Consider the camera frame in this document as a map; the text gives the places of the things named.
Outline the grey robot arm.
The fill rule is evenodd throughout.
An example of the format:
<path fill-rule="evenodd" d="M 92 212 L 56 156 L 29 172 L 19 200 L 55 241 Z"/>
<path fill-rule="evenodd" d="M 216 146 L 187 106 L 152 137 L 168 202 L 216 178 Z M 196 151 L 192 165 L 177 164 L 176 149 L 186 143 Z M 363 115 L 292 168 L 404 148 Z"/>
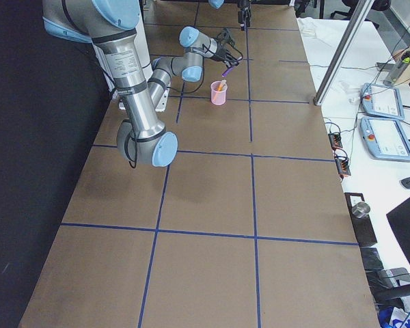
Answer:
<path fill-rule="evenodd" d="M 235 41 L 227 29 L 211 38 L 194 27 L 179 35 L 182 57 L 160 57 L 152 75 L 144 73 L 148 54 L 138 1 L 43 1 L 44 28 L 52 36 L 94 44 L 103 51 L 127 119 L 118 130 L 117 147 L 131 166 L 147 163 L 166 167 L 175 158 L 178 140 L 158 119 L 156 108 L 173 77 L 197 82 L 206 58 L 228 70 L 243 56 L 233 56 Z"/>
<path fill-rule="evenodd" d="M 219 9 L 224 0 L 208 0 L 208 3 L 212 8 Z M 251 26 L 251 1 L 250 0 L 238 0 L 236 2 L 238 8 L 238 23 L 242 31 Z"/>

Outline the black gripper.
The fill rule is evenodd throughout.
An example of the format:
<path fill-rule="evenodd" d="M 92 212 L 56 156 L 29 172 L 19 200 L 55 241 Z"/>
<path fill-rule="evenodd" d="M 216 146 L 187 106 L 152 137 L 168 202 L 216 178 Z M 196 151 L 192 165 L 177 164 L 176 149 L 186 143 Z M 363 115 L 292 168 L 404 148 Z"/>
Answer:
<path fill-rule="evenodd" d="M 214 60 L 216 62 L 223 62 L 227 68 L 233 68 L 238 66 L 241 57 L 235 57 L 226 47 L 217 44 L 217 48 L 214 54 Z"/>
<path fill-rule="evenodd" d="M 238 23 L 241 27 L 241 30 L 244 31 L 245 28 L 250 27 L 251 24 L 251 14 L 248 12 L 251 7 L 251 0 L 239 0 L 238 1 L 238 8 L 240 12 L 238 12 Z"/>

